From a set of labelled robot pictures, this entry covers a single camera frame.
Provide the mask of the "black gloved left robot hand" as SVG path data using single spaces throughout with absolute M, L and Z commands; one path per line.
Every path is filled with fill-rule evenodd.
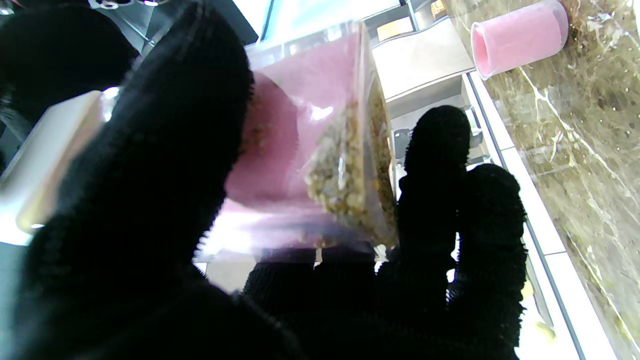
M 244 289 L 193 257 L 238 159 L 253 77 L 211 0 L 189 0 L 80 151 L 26 249 L 12 360 L 516 360 L 521 188 L 466 169 L 470 124 L 425 112 L 400 179 L 390 260 L 276 251 Z

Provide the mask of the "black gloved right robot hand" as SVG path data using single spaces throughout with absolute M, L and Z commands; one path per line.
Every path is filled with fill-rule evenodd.
M 119 86 L 139 51 L 87 0 L 16 0 L 1 25 L 1 122 L 22 144 L 50 107 Z

